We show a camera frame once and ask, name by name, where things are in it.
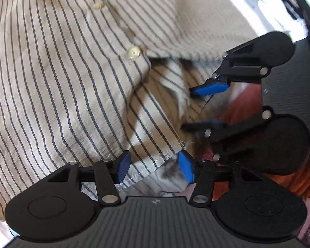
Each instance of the orange fabric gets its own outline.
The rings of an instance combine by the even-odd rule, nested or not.
[[[235,124],[261,111],[261,86],[252,84],[231,104],[227,112],[223,115],[222,120],[229,124]],[[307,163],[298,172],[288,176],[268,175],[268,177],[298,196],[309,198],[310,156]],[[214,199],[225,193],[227,189],[227,184],[217,183],[214,190]]]

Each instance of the gray ribbed panel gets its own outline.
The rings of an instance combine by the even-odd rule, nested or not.
[[[7,248],[302,248],[296,239],[256,244],[226,232],[208,209],[194,208],[185,198],[129,197],[104,209],[81,234],[57,243],[32,244],[15,239]]]
[[[294,56],[262,79],[263,105],[300,118],[310,133],[310,47],[307,39],[295,46]]]

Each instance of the black device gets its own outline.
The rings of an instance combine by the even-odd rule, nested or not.
[[[262,174],[295,172],[310,149],[310,6],[297,2],[307,39],[293,44],[273,32],[242,44],[226,53],[211,79],[190,90],[198,97],[222,92],[233,81],[259,83],[264,110],[234,126],[184,124],[208,138],[215,152],[214,161],[199,162],[179,152],[186,180],[196,183],[189,202],[127,197],[122,203],[114,184],[130,166],[128,151],[92,167],[73,162],[7,204],[16,238],[6,247],[304,247],[296,235],[305,204]],[[221,181],[230,189],[213,201],[214,183]],[[82,182],[95,182],[98,201],[81,192]]]

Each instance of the beige fabric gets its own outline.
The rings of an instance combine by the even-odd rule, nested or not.
[[[229,0],[0,0],[0,220],[69,161],[129,150],[118,188],[148,176],[184,148],[180,125],[206,101],[188,88],[253,37]],[[130,60],[133,45],[143,54]]]

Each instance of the yellow button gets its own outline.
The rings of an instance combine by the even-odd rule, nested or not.
[[[141,49],[137,46],[134,47],[130,47],[127,51],[127,56],[130,59],[136,59],[137,57],[139,57],[141,54]]]
[[[104,4],[103,2],[96,2],[96,3],[93,5],[93,8],[94,8],[94,9],[102,9],[104,6],[105,6],[105,4]]]

